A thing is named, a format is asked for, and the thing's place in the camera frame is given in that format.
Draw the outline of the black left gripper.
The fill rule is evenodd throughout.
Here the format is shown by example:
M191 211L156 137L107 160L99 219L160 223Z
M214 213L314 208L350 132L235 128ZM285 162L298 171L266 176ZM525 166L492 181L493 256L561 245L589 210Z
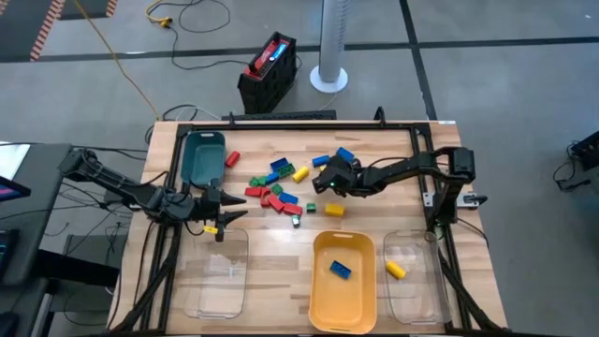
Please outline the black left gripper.
M221 212L222 206L233 206L246 203L244 198L238 198L231 196L225 191L221 191L218 188L207 188L199 198L192 198L192 210L188 218L183 221L185 228L188 233L193 236L201 236L205 230L201 229L198 232L194 232L189 222L200 222L206 223L208 220L214 222L216 232L214 233L214 239L217 242L222 242L225 237L225 228L233 221L240 217L243 217L247 211L234 211L234 212Z

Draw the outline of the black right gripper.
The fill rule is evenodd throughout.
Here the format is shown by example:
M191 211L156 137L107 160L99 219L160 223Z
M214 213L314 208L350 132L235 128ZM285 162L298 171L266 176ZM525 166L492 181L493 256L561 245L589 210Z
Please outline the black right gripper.
M342 156L335 154L329 159L327 167L349 170L350 179L349 183L345 187L346 195L350 195L352 197L368 196L370 190L363 185L361 179L362 173L365 168L361 165L361 162L358 161L356 158L347 161Z

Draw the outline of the teal plastic bin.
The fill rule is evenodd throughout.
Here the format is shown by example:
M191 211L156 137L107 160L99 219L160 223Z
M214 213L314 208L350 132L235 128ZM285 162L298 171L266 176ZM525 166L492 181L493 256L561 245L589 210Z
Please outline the teal plastic bin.
M196 186L220 186L226 161L226 138L219 132L191 132L183 148L181 178Z

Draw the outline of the clear plastic bin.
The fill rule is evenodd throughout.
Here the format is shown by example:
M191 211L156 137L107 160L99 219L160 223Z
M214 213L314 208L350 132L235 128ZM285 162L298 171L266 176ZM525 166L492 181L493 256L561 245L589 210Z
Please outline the clear plastic bin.
M398 230L383 240L387 294L392 316L405 325L444 325L451 321L445 278L435 234ZM385 267L392 260L406 270L397 280Z
M195 319L233 319L243 310L249 265L249 236L243 229L228 229L216 242L212 234L192 240L182 257L185 299L183 312Z

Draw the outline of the long black power strip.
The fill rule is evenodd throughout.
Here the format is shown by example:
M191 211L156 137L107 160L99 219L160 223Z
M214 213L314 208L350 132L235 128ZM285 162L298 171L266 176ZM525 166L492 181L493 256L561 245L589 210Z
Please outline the long black power strip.
M336 120L336 110L308 110L235 115L235 121ZM228 121L228 115L221 117Z

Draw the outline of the black storage crate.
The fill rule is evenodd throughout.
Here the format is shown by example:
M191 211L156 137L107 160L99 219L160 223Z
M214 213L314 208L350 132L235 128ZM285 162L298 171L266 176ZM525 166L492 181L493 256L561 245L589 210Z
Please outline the black storage crate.
M261 81L241 73L237 87L240 91L244 113L272 112L291 88L297 71L295 50L291 45Z

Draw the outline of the white tower fan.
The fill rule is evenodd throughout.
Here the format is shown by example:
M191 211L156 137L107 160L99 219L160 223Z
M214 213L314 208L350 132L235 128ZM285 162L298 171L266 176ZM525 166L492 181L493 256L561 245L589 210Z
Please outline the white tower fan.
M336 94L348 83L342 58L350 4L351 0L323 0L319 60L310 72L310 83L320 93Z

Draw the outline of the red portable power station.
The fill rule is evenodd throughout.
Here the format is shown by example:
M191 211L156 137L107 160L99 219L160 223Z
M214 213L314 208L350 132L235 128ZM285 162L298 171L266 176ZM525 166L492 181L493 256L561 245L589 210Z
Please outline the red portable power station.
M291 37L274 32L242 74L261 81L291 46Z

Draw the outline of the yellow plastic bin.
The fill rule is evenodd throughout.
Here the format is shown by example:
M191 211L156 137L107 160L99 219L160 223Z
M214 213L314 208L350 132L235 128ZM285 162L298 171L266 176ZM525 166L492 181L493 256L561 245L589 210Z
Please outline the yellow plastic bin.
M365 334L377 321L376 249L363 233L328 230L314 239L308 316L319 330ZM337 260L352 272L348 280L334 274Z

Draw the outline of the black side desk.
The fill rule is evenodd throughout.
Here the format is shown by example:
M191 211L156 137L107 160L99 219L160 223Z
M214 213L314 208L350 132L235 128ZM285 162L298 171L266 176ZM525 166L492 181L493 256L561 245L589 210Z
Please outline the black side desk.
M63 180L58 167L70 150L65 143L33 145L14 175L13 181L29 188L31 195L0 202L0 230L18 231L0 285L19 285L30 276Z

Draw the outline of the laptop screen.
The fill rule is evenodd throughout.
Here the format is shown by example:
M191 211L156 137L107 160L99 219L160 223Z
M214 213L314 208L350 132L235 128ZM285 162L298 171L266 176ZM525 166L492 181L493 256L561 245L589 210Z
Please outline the laptop screen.
M31 195L31 190L19 183L0 176L0 202L17 198L26 198Z

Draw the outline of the white paper sheet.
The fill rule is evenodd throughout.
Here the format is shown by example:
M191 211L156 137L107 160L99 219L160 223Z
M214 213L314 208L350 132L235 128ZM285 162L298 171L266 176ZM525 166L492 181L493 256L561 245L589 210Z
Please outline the white paper sheet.
M31 145L0 141L0 176L12 180Z

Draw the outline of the black striped floor mat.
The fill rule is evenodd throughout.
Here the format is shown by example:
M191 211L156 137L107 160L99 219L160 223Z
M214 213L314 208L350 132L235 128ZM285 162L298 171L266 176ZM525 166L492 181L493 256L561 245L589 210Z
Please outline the black striped floor mat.
M0 63L34 62L65 0L0 0Z
M76 1L79 2L90 19L111 17L118 4L118 0L65 0L60 16L61 21L84 20Z

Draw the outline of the black floor device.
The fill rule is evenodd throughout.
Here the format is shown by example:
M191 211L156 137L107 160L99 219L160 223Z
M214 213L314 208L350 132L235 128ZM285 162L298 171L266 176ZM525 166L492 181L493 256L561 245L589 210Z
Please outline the black floor device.
M584 170L599 166L599 131L572 144L571 152Z

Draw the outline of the black aluminium table frame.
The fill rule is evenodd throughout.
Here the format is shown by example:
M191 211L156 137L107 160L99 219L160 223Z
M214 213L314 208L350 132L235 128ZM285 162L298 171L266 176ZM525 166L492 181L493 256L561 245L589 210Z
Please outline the black aluminium table frame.
M179 126L184 129L191 123L160 122L153 132L153 139L146 157L142 180L150 180L167 170L175 154ZM406 129L395 126L414 126L416 143L420 151L437 150L446 146L461 146L460 134L455 122L387 122L386 128L377 121L256 121L239 122L230 130L225 122L195 122L209 130L224 131L227 149L241 153L238 164L226 169L223 187L230 195L242 197L252 176L263 175L269 163L286 157L296 169L311 166L315 156L332 153L341 146L355 154L368 165L380 157L406 156L413 153L412 136ZM256 198L248 198L245 204L224 208L228 211L248 210L243 217L227 228L244 229L250 239L249 271L246 301L241 314L232 319L195 319L183 310L191 299L192 274L199 270L192 260L200 257L194 253L194 242L207 238L206 234L193 239L185 227L179 251L179 262L174 276L174 286L168 312L166 335L212 335L212 334L329 334L315 328L308 316L313 262L313 240L323 230L342 229L363 232L382 249L385 234L403 229L425 229L422 193L417 178L394 183L380 194L368 198L341 198L328 191L316 196L317 201L303 201L314 197L312 184L293 183L286 180L288 193L296 193L300 203L327 202L345 205L343 217L321 213L301 217L300 228L293 229L290 216L278 214L273 209L263 209ZM129 227L127 244L122 259L123 294L116 308L113 300L111 315L116 312L111 328L120 324L133 308L138 284L140 259L144 238L151 221L143 213L136 213ZM489 249L484 239L462 222L451 226L446 234L442 251L448 257L447 235L453 235L460 276L465 288L490 320L507 327L504 307L490 261ZM404 325L390 315L388 300L384 299L382 257L377 256L377 323L375 334L427 334L445 332L444 325Z

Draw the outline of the grey metal mounting bracket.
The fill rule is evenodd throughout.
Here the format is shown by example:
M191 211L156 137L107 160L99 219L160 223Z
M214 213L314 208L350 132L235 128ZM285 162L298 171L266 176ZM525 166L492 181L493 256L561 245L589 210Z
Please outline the grey metal mounting bracket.
M432 207L434 205L434 194L433 193L423 193L423 202L425 207ZM485 203L488 200L487 196L478 195L475 192L469 193L460 193L457 198L457 208L458 209L469 209L476 210L479 206Z

